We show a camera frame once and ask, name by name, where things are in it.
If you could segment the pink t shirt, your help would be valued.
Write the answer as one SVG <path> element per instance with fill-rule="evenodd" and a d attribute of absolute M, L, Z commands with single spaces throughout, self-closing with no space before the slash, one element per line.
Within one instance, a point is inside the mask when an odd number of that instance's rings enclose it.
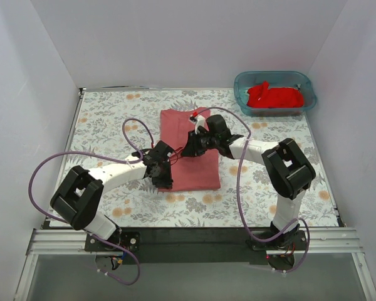
<path fill-rule="evenodd" d="M 180 154 L 188 140 L 188 133 L 194 130 L 189 120 L 193 114 L 177 110 L 163 110 L 160 113 L 160 139 Z M 172 188 L 159 188 L 160 192 L 217 190 L 219 180 L 219 153 L 209 150 L 199 157 L 179 157 L 171 167 Z"/>

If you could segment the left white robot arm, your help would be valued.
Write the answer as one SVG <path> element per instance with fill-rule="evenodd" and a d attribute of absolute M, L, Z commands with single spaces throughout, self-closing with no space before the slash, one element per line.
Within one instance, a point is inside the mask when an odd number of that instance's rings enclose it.
<path fill-rule="evenodd" d="M 98 211 L 103 194 L 131 181 L 150 178 L 156 188 L 171 188 L 173 148 L 158 142 L 152 149 L 129 155 L 126 163 L 114 163 L 94 169 L 72 167 L 51 198 L 50 206 L 74 230 L 85 230 L 99 237 L 99 243 L 108 251 L 116 250 L 121 242 L 121 229 L 110 218 Z"/>

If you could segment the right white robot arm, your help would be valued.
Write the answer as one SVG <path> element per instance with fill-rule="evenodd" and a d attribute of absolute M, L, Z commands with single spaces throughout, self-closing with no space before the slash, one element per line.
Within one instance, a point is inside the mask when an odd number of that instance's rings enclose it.
<path fill-rule="evenodd" d="M 232 134 L 221 115 L 204 118 L 193 113 L 189 120 L 194 130 L 188 133 L 183 157 L 199 157 L 208 150 L 239 162 L 250 161 L 266 168 L 277 192 L 276 212 L 269 230 L 250 232 L 256 246 L 285 249 L 293 244 L 299 231 L 301 202 L 316 172 L 293 139 L 263 142 Z"/>

